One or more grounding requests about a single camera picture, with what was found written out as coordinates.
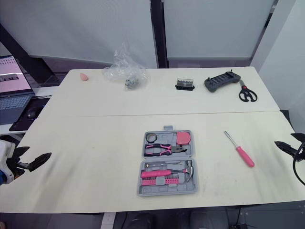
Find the mouse pad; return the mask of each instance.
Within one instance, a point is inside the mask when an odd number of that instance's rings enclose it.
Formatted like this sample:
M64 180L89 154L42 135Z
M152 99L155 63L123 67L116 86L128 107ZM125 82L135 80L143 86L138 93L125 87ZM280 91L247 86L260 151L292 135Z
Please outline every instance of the mouse pad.
M20 130L28 130L30 125L35 121L35 120L29 120L27 118L27 112L29 109L33 107L42 107L45 104L47 104L49 99L31 99L28 105L25 107L24 111L20 115L19 119L17 122L13 123L13 125L10 127L9 131L20 131Z

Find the gray toolbox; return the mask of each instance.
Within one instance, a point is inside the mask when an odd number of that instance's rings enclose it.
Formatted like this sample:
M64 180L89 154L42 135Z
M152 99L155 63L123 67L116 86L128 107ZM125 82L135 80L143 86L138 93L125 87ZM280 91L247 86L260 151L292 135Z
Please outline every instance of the gray toolbox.
M146 132L137 193L141 197L191 194L198 190L197 167L191 158L193 136L189 130Z

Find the laptop keyboard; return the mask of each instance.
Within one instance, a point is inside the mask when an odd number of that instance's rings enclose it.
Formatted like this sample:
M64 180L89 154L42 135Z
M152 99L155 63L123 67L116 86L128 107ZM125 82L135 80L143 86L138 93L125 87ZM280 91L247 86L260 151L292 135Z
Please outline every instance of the laptop keyboard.
M23 107L29 96L18 96L18 97L10 97L10 98L1 98L0 99L0 110L8 110L13 108Z

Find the pliers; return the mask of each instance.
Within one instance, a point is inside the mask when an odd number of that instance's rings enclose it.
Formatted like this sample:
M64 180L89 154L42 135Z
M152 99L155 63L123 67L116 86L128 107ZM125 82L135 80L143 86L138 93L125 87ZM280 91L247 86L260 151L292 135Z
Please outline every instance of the pliers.
M185 152L187 149L180 147L180 146L172 146L170 144L153 144L153 145L145 145L145 149L151 149L151 148L162 148L166 149L165 151L162 151L160 153L149 153L145 152L144 156L162 156L162 155L171 155L172 153L180 153Z

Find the screwdriver handle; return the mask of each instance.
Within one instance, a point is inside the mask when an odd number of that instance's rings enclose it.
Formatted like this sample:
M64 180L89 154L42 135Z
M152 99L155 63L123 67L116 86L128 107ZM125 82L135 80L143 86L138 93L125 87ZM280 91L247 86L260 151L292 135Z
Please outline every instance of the screwdriver handle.
M238 146L236 150L249 167L254 167L255 164L253 160L251 160L248 154L240 146Z

